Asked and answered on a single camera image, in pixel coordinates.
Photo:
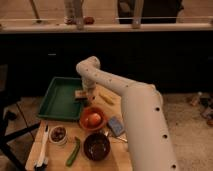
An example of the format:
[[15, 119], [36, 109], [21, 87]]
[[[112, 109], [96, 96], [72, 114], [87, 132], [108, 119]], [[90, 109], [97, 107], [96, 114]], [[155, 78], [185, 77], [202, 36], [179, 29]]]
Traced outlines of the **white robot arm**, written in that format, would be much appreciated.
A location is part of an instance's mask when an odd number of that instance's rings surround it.
[[154, 85], [102, 71], [95, 56], [79, 62], [76, 71], [86, 91], [98, 83], [121, 97], [133, 171], [180, 171], [163, 114], [163, 99]]

